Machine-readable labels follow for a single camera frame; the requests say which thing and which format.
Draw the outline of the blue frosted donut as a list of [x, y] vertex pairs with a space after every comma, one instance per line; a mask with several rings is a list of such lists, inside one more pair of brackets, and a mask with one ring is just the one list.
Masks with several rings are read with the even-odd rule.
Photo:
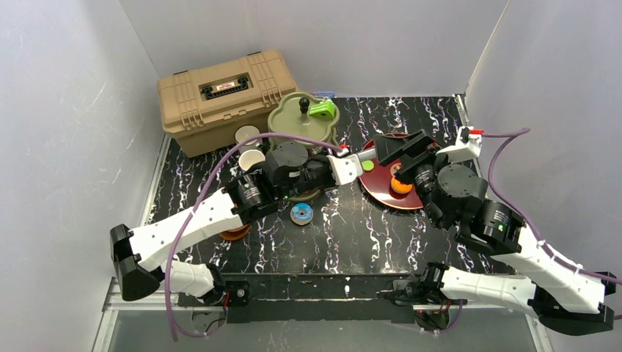
[[290, 219], [294, 224], [305, 226], [314, 216], [314, 210], [307, 203], [297, 203], [290, 210]]

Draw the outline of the orange glazed donut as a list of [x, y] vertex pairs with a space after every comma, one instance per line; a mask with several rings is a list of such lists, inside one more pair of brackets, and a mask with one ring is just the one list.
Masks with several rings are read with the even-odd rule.
[[414, 186], [410, 183], [403, 183], [399, 181], [396, 177], [392, 177], [390, 181], [390, 187], [393, 192], [396, 194], [408, 194], [412, 191]]

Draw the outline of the green three-tier serving stand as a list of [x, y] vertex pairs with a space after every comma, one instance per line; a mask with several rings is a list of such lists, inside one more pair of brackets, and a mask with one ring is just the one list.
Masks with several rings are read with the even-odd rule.
[[[336, 153], [338, 149], [336, 128], [340, 120], [339, 109], [337, 108], [337, 116], [332, 121], [315, 119], [307, 114], [310, 105], [320, 103], [324, 99], [305, 92], [294, 92], [286, 95], [278, 107], [268, 116], [268, 132], [271, 134], [269, 151], [283, 142], [298, 141], [312, 155]], [[320, 192], [314, 191], [306, 193], [300, 198], [286, 197], [286, 199], [291, 202], [308, 202], [318, 197]]]

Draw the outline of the green cube sweet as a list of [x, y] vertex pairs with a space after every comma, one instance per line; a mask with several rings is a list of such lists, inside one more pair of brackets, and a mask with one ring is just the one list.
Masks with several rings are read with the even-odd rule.
[[337, 107], [331, 99], [324, 99], [320, 103], [310, 105], [307, 114], [315, 119], [332, 121], [337, 116]]

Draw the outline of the red round lacquer tray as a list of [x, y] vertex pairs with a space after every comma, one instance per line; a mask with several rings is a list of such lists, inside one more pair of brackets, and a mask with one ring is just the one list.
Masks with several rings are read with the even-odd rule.
[[373, 171], [364, 171], [359, 177], [361, 186], [370, 197], [392, 209], [418, 210], [423, 208], [422, 201], [414, 188], [408, 194], [396, 194], [392, 191], [390, 181], [402, 168], [402, 163], [398, 159], [388, 166], [380, 166], [375, 158], [371, 161], [375, 164]]

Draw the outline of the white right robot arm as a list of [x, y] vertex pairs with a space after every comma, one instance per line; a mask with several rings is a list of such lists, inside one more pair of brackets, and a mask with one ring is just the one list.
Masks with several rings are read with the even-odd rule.
[[380, 166], [401, 163], [396, 179], [414, 186], [433, 226], [455, 228], [458, 243], [514, 274], [474, 274], [429, 263], [414, 278], [394, 281], [382, 297], [400, 305], [481, 301], [523, 312], [570, 336], [611, 331], [615, 312], [605, 298], [618, 279], [609, 272], [588, 273], [553, 249], [515, 207], [487, 197], [489, 182], [464, 165], [479, 156], [482, 136], [462, 128], [446, 148], [425, 131], [376, 136], [376, 160]]

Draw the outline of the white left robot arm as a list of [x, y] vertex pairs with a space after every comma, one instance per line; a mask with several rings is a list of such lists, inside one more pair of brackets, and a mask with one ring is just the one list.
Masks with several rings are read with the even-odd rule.
[[207, 304], [219, 302], [225, 280], [217, 266], [185, 263], [175, 255], [276, 212], [284, 199], [341, 185], [350, 177], [348, 149], [323, 143], [326, 152], [310, 155], [305, 141], [299, 137], [256, 156], [247, 150], [238, 159], [242, 173], [211, 195], [199, 195], [191, 208], [151, 225], [113, 227], [111, 260], [122, 299], [137, 301], [164, 287]]

